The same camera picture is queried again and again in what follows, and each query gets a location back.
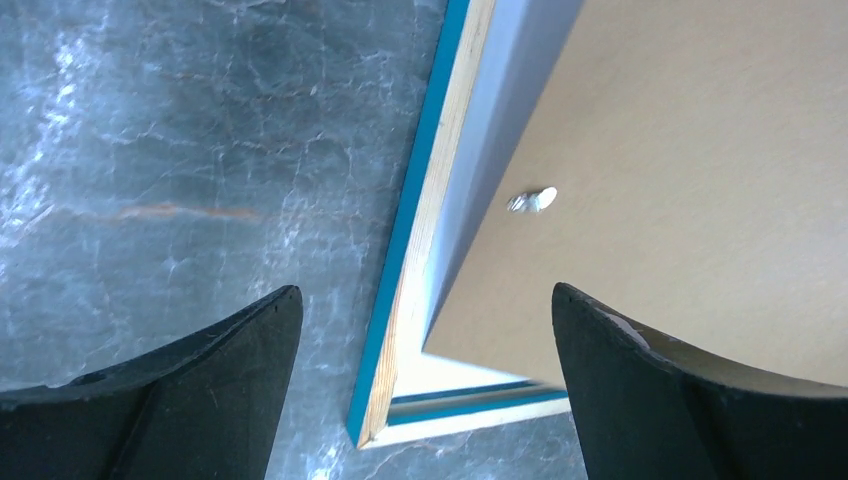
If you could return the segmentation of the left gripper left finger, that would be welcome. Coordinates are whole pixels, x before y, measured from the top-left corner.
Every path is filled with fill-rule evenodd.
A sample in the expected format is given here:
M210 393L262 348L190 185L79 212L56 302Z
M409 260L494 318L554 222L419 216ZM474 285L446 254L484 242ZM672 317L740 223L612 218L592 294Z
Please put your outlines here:
M59 387L1 396L5 479L261 479L303 322L299 288Z

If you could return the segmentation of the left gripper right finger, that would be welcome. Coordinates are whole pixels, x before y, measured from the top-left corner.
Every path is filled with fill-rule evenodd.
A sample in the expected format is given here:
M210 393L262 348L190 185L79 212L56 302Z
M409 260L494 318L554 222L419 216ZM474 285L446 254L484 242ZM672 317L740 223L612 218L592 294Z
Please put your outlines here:
M744 365L557 284L552 324L592 479L843 479L844 387Z

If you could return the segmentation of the brown cardboard backing board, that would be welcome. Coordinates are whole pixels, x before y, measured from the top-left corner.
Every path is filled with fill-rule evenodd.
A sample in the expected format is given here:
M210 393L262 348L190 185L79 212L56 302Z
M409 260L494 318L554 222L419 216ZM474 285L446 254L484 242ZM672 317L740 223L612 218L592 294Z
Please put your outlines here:
M562 386L551 295L847 382L847 5L588 1L427 353Z

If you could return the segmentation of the wooden picture frame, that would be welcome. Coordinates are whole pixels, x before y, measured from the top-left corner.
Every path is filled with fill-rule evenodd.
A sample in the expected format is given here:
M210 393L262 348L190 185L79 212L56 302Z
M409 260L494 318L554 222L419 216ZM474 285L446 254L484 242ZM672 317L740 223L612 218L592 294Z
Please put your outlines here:
M412 303L402 295L422 272L420 255L433 240L496 2L447 5L346 422L360 449L544 418L570 408L562 389L519 376L515 383L393 394L400 323L412 316Z

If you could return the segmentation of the hot air balloon photo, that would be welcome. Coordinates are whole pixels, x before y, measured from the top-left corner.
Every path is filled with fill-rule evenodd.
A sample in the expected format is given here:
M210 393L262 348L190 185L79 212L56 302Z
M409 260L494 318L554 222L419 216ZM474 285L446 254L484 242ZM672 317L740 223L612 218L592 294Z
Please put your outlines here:
M410 292L402 295L412 303L412 316L400 323L396 397L519 379L426 354L422 347L581 6L579 1L495 4L433 240L420 255L422 272L413 277Z

